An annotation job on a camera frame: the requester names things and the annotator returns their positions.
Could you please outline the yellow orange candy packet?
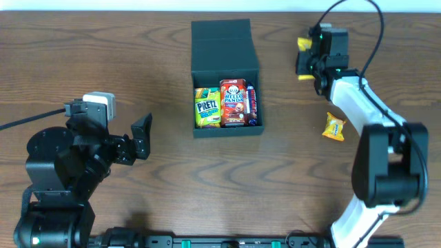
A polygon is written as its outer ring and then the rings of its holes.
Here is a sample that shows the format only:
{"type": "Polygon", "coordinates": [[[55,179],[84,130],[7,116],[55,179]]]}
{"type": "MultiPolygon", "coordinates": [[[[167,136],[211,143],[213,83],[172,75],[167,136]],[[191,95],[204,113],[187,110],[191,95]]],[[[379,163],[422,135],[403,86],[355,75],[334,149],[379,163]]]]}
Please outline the yellow orange candy packet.
{"type": "Polygon", "coordinates": [[[310,66],[308,60],[310,59],[310,49],[312,46],[312,40],[308,38],[299,37],[297,39],[298,44],[298,56],[296,61],[296,74],[299,81],[312,80],[314,76],[310,72],[310,66]]]}

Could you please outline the small yellow snack packet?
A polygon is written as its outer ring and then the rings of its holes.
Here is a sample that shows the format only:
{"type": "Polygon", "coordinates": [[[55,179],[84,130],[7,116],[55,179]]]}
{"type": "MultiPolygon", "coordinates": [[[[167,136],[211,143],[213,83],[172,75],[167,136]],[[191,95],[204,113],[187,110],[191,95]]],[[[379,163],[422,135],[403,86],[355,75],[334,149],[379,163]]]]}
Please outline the small yellow snack packet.
{"type": "Polygon", "coordinates": [[[343,121],[335,117],[332,113],[327,112],[327,123],[322,135],[336,141],[344,141],[345,138],[342,134],[342,129],[345,123],[346,121],[343,121]]]}

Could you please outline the green Pretz snack box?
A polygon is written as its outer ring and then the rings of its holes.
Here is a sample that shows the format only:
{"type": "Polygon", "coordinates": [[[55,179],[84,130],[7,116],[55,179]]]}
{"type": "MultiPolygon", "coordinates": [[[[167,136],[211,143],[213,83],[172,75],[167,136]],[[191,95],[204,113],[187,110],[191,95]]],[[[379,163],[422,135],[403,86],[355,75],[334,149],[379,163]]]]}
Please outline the green Pretz snack box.
{"type": "Polygon", "coordinates": [[[218,87],[194,90],[195,123],[200,129],[221,127],[221,93],[218,87]]]}

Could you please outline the blue Dairy Milk bar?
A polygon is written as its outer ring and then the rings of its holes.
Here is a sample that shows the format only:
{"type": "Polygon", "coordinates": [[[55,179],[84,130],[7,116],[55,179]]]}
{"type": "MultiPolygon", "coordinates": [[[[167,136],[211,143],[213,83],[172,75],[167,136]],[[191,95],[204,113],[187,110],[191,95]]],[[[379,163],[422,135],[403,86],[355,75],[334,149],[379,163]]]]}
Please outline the blue Dairy Milk bar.
{"type": "Polygon", "coordinates": [[[248,125],[255,126],[257,125],[258,111],[257,111],[257,103],[256,103],[256,92],[252,84],[247,85],[246,97],[247,97],[248,125]]]}

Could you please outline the red Hello Panda box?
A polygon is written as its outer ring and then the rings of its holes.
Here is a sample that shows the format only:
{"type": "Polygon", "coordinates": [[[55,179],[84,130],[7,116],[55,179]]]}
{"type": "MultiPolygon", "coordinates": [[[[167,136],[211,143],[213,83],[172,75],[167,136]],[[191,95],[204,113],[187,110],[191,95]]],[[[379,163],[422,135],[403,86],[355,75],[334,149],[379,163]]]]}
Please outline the red Hello Panda box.
{"type": "Polygon", "coordinates": [[[221,126],[244,126],[245,80],[224,79],[220,82],[221,126]]]}

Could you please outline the black container box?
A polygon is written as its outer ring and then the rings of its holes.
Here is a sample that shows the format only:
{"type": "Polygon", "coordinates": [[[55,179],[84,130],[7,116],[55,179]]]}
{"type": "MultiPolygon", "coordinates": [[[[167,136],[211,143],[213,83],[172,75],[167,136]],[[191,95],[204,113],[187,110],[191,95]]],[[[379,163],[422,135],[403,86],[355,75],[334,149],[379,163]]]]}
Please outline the black container box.
{"type": "Polygon", "coordinates": [[[259,61],[249,19],[193,21],[191,75],[194,88],[218,87],[223,79],[245,79],[254,86],[257,124],[244,127],[193,128],[194,138],[257,136],[263,133],[259,61]]]}

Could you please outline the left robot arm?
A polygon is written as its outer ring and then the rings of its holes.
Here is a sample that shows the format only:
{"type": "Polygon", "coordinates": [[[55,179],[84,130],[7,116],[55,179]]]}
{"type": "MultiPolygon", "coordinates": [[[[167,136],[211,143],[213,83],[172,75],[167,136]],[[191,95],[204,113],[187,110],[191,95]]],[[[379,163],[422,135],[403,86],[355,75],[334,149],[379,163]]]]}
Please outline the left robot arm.
{"type": "Polygon", "coordinates": [[[68,121],[36,133],[25,168],[32,184],[23,192],[14,231],[18,247],[87,247],[95,214],[89,199],[111,165],[133,165],[150,155],[152,115],[132,124],[132,135],[108,131],[110,105],[75,99],[64,105],[68,121]]]}

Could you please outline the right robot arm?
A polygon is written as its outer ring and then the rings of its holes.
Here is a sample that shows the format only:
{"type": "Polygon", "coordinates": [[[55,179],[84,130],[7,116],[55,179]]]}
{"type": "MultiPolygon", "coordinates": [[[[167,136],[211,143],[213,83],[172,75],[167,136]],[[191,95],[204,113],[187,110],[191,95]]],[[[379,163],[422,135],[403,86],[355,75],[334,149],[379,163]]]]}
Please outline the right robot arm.
{"type": "Polygon", "coordinates": [[[348,40],[344,30],[298,39],[298,78],[313,79],[316,93],[340,108],[360,136],[351,172],[354,195],[323,247],[375,244],[379,226],[390,216],[405,215],[413,200],[418,209],[428,190],[427,128],[391,111],[364,75],[349,67],[348,40]]]}

